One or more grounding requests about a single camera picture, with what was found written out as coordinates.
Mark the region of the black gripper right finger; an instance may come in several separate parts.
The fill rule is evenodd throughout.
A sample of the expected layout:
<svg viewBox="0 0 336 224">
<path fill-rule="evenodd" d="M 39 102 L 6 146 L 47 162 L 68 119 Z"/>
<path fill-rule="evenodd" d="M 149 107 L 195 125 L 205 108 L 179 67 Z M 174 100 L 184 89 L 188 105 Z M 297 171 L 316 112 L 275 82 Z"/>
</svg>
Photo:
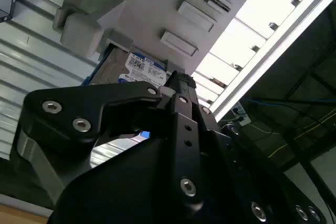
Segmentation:
<svg viewBox="0 0 336 224">
<path fill-rule="evenodd" d="M 203 223 L 326 223 L 322 211 L 232 123 L 200 105 L 196 83 L 180 76 L 197 122 L 206 176 Z"/>
</svg>

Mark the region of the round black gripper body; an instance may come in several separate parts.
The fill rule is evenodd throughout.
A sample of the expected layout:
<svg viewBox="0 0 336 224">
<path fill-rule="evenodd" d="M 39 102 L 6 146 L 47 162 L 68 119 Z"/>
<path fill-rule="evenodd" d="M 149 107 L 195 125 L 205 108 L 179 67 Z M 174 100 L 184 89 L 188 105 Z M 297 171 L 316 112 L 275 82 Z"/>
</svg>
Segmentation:
<svg viewBox="0 0 336 224">
<path fill-rule="evenodd" d="M 49 223 L 253 223 L 234 166 L 198 140 L 153 138 L 72 181 Z"/>
</svg>

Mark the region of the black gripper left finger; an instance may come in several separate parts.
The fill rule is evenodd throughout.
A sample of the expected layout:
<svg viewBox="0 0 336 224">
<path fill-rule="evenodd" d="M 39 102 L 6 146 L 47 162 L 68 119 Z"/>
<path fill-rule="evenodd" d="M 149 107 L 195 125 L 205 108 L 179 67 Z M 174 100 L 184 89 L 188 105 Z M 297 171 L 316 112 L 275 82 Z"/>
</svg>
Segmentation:
<svg viewBox="0 0 336 224">
<path fill-rule="evenodd" d="M 153 139 L 198 140 L 192 106 L 173 72 L 167 93 L 145 81 L 36 90 L 24 98 L 14 149 L 56 205 L 79 176 Z"/>
</svg>

